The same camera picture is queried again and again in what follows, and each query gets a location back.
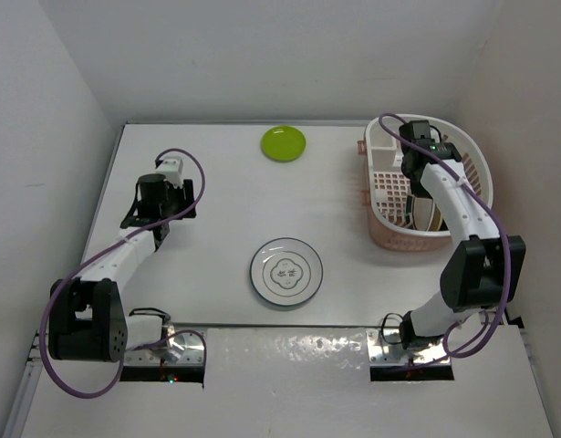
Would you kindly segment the white plate green red rim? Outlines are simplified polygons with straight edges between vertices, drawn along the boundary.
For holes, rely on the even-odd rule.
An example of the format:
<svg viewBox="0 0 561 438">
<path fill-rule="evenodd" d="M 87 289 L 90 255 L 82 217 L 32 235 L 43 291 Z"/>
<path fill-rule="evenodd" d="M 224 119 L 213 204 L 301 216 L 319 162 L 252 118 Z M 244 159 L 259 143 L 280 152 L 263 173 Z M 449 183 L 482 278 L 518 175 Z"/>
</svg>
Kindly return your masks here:
<svg viewBox="0 0 561 438">
<path fill-rule="evenodd" d="M 430 232 L 435 226 L 435 204 L 430 198 L 409 194 L 405 204 L 405 228 Z"/>
</svg>

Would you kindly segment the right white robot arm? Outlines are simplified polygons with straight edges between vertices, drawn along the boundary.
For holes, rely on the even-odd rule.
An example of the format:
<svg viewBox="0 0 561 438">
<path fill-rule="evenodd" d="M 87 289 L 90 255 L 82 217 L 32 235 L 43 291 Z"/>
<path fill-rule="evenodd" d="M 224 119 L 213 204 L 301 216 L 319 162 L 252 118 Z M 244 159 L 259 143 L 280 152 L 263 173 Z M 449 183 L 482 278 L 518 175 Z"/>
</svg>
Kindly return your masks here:
<svg viewBox="0 0 561 438">
<path fill-rule="evenodd" d="M 469 183 L 458 149 L 449 142 L 435 141 L 427 120 L 404 120 L 390 135 L 401 144 L 401 170 L 410 180 L 412 194 L 433 200 L 454 245 L 438 292 L 403 316 L 400 343 L 405 349 L 434 341 L 446 343 L 451 332 L 470 316 L 495 308 L 493 321 L 482 334 L 466 349 L 449 353 L 454 358 L 469 357 L 491 339 L 514 298 L 525 242 L 505 231 Z"/>
</svg>

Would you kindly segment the lime green plate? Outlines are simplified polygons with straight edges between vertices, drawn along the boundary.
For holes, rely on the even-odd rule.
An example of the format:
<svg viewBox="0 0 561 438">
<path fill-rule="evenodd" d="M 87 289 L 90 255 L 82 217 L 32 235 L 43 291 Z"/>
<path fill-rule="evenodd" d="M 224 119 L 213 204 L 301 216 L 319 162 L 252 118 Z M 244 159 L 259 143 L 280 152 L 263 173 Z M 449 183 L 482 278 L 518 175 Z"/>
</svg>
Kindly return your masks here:
<svg viewBox="0 0 561 438">
<path fill-rule="evenodd" d="M 301 157 L 306 149 L 304 133 L 292 126 L 275 126 L 260 142 L 261 151 L 275 162 L 291 162 Z"/>
</svg>

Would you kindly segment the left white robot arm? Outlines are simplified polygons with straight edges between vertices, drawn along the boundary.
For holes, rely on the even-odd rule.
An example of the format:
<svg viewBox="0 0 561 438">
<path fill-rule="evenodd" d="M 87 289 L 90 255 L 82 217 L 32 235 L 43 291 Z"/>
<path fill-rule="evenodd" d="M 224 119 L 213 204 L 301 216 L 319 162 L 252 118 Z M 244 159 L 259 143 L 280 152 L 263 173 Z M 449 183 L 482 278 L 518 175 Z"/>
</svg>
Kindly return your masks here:
<svg viewBox="0 0 561 438">
<path fill-rule="evenodd" d="M 120 360 L 129 349 L 159 340 L 166 317 L 156 311 L 127 313 L 121 294 L 142 262 L 170 232 L 171 216 L 196 216 L 191 179 L 142 175 L 135 199 L 119 226 L 118 247 L 71 276 L 48 317 L 48 352 L 55 360 Z"/>
</svg>

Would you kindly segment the clear glass patterned plate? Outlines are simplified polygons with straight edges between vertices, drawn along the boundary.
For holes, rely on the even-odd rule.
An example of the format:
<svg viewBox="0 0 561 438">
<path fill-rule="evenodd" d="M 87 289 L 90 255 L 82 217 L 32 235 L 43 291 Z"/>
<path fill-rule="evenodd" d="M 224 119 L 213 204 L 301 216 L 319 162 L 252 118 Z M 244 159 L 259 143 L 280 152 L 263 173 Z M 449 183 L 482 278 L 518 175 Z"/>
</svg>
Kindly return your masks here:
<svg viewBox="0 0 561 438">
<path fill-rule="evenodd" d="M 297 308 L 321 288 L 324 267 L 318 252 L 307 242 L 280 237 L 263 244 L 248 269 L 255 293 L 270 305 Z"/>
</svg>

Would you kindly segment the beige plate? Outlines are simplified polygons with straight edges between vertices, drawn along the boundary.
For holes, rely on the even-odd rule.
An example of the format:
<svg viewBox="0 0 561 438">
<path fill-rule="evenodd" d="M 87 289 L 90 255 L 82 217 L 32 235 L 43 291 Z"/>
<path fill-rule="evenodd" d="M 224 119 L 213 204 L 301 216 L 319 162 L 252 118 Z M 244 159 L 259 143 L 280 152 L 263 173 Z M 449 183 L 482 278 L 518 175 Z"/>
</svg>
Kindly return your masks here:
<svg viewBox="0 0 561 438">
<path fill-rule="evenodd" d="M 434 204 L 431 210 L 431 219 L 428 226 L 428 231 L 429 232 L 440 231 L 442 228 L 442 223 L 443 223 L 442 213 L 439 210 L 438 206 Z"/>
</svg>

